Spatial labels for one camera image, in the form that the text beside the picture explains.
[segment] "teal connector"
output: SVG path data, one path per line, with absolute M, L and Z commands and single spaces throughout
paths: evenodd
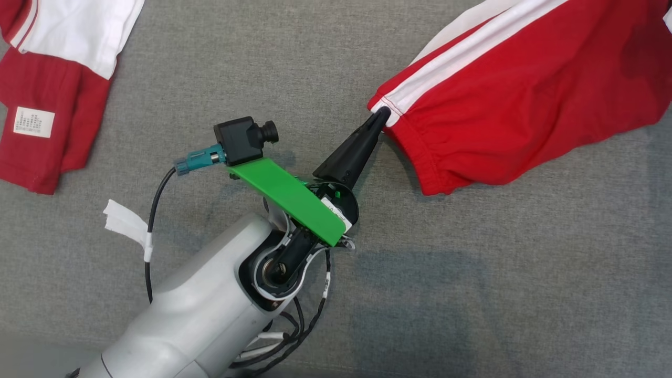
M 182 176 L 196 169 L 224 163 L 225 161 L 224 149 L 222 149 L 222 145 L 217 143 L 212 147 L 191 152 L 185 159 L 175 160 L 175 171 L 178 176 Z

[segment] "gray fabric surface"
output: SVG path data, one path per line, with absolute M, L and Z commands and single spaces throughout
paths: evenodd
M 0 330 L 104 348 L 146 301 L 139 246 L 103 228 L 109 198 L 146 216 L 173 159 L 247 115 L 278 126 L 267 156 L 309 174 L 375 89 L 476 3 L 148 0 L 87 168 L 53 197 L 0 182 Z M 323 318 L 277 374 L 672 376 L 671 124 L 431 198 L 384 138 L 358 187 L 358 250 L 334 253 Z M 223 169 L 171 181 L 155 282 L 262 210 Z

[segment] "white fabric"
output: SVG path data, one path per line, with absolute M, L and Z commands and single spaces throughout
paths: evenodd
M 469 37 L 427 62 L 390 93 L 383 96 L 371 112 L 376 112 L 383 106 L 389 107 L 392 114 L 386 126 L 393 126 L 427 91 L 567 1 L 519 1 L 518 4 L 493 18 Z
M 139 215 L 113 200 L 108 201 L 103 214 L 108 216 L 105 228 L 137 241 L 144 249 L 144 261 L 150 262 L 154 245 L 152 233 L 147 232 L 147 223 Z
M 81 63 L 109 79 L 143 5 L 144 0 L 32 0 L 11 45 Z
M 436 34 L 434 38 L 429 41 L 427 46 L 422 49 L 418 56 L 413 59 L 411 64 L 419 61 L 432 51 L 461 36 L 465 32 L 468 32 L 510 7 L 520 3 L 520 1 L 521 0 L 486 0 L 473 8 L 467 9 L 453 20 L 453 22 Z
M 663 20 L 665 20 L 665 25 L 667 25 L 667 28 L 670 29 L 670 32 L 672 32 L 672 9 L 667 11 L 667 14 L 665 14 Z

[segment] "red garment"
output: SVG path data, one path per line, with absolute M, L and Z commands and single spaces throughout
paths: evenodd
M 515 31 L 519 14 L 542 6 Z M 521 0 L 407 67 L 368 107 L 393 111 L 386 133 L 425 195 L 506 184 L 661 119 L 672 100 L 667 8 L 668 0 Z
M 0 5 L 6 40 L 14 35 L 15 25 L 25 21 L 27 8 L 30 1 L 24 0 Z M 110 85 L 110 80 L 79 63 L 10 48 L 0 61 L 0 102 L 9 108 L 0 140 L 0 179 L 32 192 L 54 194 L 61 173 L 85 167 Z M 50 133 L 17 132 L 17 112 L 21 118 L 23 113 L 34 113 L 31 110 L 53 113 Z

